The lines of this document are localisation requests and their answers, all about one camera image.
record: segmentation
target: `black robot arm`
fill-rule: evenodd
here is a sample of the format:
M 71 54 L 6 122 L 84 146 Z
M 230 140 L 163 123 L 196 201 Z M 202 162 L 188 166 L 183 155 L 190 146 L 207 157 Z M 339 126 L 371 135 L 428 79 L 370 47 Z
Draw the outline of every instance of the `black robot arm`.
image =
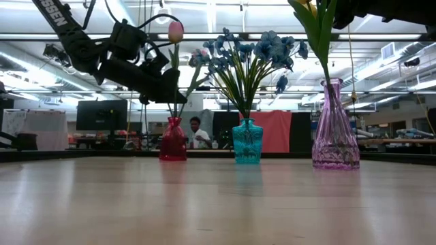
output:
M 76 70 L 91 74 L 99 85 L 107 78 L 130 90 L 138 91 L 142 103 L 147 104 L 148 100 L 156 103 L 174 103 L 174 90 L 180 71 L 170 68 L 161 74 L 160 71 L 169 60 L 158 48 L 154 48 L 157 56 L 153 60 L 147 59 L 141 65 L 135 65 L 140 49 L 145 43 L 157 47 L 145 32 L 123 20 L 115 22 L 109 38 L 91 39 L 83 30 L 87 26 L 95 0 L 91 1 L 83 27 L 72 18 L 68 4 L 63 5 L 59 0 L 32 1 L 59 37 Z M 178 21 L 167 14 L 162 16 Z M 186 103 L 187 100 L 177 92 L 176 102 Z

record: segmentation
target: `white shirt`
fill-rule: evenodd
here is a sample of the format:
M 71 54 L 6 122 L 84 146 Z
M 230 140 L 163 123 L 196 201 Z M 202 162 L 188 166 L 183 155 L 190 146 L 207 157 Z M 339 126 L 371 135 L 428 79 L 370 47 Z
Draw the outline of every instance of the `white shirt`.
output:
M 193 148 L 194 148 L 194 149 L 204 149 L 204 148 L 208 148 L 208 146 L 207 146 L 207 144 L 206 144 L 205 142 L 196 140 L 196 137 L 197 137 L 197 136 L 201 136 L 201 137 L 203 137 L 203 139 L 205 139 L 205 140 L 211 140 L 211 139 L 209 138 L 209 135 L 207 134 L 207 132 L 205 132 L 205 131 L 203 131 L 203 130 L 201 130 L 201 129 L 198 129 L 198 130 L 196 131 L 196 133 L 194 133 L 194 135 L 193 135 L 193 137 L 192 137 Z

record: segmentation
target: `person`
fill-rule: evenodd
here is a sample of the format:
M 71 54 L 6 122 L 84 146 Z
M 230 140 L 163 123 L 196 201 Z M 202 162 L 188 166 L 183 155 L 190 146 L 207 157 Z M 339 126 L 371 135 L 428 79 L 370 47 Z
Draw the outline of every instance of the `person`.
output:
M 212 148 L 212 142 L 209 135 L 207 132 L 200 129 L 202 121 L 197 116 L 194 116 L 189 122 L 191 123 L 191 130 L 193 131 L 191 148 Z

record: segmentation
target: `teal vase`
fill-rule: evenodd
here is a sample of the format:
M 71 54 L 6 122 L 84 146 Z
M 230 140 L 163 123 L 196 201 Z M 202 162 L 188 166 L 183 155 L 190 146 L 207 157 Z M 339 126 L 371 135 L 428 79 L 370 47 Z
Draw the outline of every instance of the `teal vase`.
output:
M 237 164 L 259 164 L 264 129 L 254 125 L 254 119 L 240 120 L 233 128 L 234 156 Z

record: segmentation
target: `glass vase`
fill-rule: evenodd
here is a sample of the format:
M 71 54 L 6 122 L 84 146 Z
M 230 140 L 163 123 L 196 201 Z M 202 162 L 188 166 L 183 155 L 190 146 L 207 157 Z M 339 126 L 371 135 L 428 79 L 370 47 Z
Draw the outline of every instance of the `glass vase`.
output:
M 332 97 L 324 86 L 324 108 L 312 147 L 313 167 L 316 169 L 359 169 L 360 153 L 356 136 L 340 100 L 341 79 L 332 79 Z
M 240 120 L 240 126 L 233 128 L 233 145 L 236 163 L 259 164 L 262 153 L 264 129 L 254 125 L 254 119 Z
M 169 125 L 163 133 L 159 159 L 163 161 L 186 161 L 186 136 L 180 127 L 182 118 L 169 117 Z

